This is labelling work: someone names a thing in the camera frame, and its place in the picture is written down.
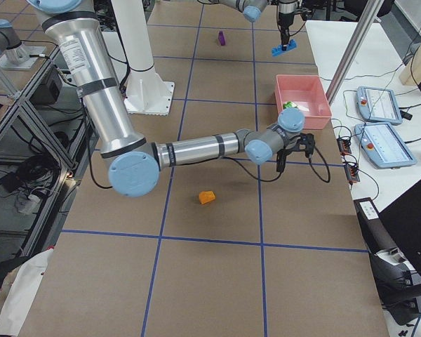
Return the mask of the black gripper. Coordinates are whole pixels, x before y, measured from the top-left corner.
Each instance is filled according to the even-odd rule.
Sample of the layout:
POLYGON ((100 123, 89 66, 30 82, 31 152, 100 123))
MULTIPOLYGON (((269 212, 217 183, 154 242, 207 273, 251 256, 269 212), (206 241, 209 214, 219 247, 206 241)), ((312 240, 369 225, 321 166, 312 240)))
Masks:
POLYGON ((278 13, 278 26, 280 27, 280 33, 281 33, 281 50, 286 51, 288 48, 288 44, 290 41, 290 26, 294 22, 295 14, 294 12, 291 13, 278 13))
POLYGON ((284 172, 286 167, 286 158, 293 152, 304 152, 306 150, 306 135, 293 136, 288 144, 279 150, 276 154, 276 171, 284 172))

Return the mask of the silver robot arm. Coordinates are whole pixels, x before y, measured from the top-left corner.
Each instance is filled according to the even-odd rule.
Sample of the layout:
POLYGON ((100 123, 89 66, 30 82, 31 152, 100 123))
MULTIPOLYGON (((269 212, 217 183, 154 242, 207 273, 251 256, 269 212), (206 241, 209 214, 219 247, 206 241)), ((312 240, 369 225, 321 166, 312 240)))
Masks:
POLYGON ((249 0, 249 1, 199 1, 203 5, 224 5, 233 8, 242 13, 247 21, 256 22, 263 11, 268 6, 276 7, 276 26, 280 33, 281 43, 272 48, 272 56, 276 57, 287 53, 298 47, 296 41, 290 33, 290 26, 294 23, 294 17, 301 15, 305 21, 305 16, 309 13, 308 9, 301 5, 301 1, 265 1, 265 0, 249 0))
POLYGON ((114 1, 131 73, 121 92, 92 1, 33 1, 44 32, 56 41, 70 70, 76 92, 102 140, 101 156, 108 163, 111 186, 127 197, 140 197, 158 183, 166 167, 198 164, 245 153, 257 165, 276 158, 282 172, 292 152, 312 152, 302 132, 305 118, 296 108, 284 110, 265 131, 232 133, 173 143, 151 143, 137 132, 130 113, 167 114, 174 85, 156 73, 141 1, 114 1))

